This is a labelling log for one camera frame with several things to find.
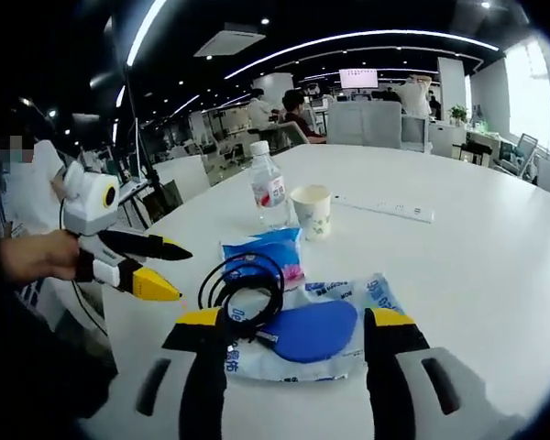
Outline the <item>person's left hand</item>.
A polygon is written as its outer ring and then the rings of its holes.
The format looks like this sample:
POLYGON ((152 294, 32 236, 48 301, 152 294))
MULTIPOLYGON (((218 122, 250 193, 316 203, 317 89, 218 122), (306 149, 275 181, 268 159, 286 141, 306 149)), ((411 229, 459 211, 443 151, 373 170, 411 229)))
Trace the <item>person's left hand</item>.
POLYGON ((0 262, 10 281, 28 283, 40 278, 70 281, 76 276, 78 239, 65 230, 0 239, 0 262))

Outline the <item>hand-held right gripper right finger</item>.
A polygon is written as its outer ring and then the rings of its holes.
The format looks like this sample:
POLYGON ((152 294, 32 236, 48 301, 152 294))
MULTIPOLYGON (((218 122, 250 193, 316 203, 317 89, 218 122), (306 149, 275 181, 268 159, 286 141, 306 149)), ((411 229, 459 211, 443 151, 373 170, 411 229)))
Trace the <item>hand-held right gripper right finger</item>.
POLYGON ((484 381, 412 318, 391 309, 364 317, 367 386, 376 439, 480 439, 490 430, 484 381))

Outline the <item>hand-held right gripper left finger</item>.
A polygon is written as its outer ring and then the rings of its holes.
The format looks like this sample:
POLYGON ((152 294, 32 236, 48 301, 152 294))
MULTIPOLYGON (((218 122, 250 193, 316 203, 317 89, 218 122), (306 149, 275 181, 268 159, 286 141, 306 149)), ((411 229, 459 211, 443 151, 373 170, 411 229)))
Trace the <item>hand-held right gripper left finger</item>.
POLYGON ((131 356, 118 391, 118 436, 221 439, 227 342, 224 311, 204 309, 131 356))

